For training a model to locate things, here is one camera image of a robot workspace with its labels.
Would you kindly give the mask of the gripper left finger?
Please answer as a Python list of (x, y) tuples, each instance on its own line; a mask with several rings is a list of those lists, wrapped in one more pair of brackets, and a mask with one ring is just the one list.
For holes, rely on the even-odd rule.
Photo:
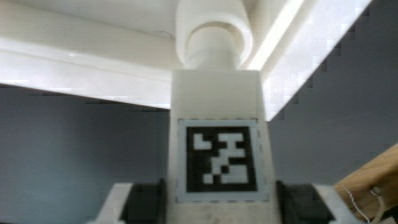
[(165, 181), (115, 183), (87, 224), (165, 224)]

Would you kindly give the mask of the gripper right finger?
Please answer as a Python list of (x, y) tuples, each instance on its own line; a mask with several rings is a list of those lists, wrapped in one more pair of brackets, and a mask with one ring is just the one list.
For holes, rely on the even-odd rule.
[(359, 224), (330, 185), (277, 182), (282, 224)]

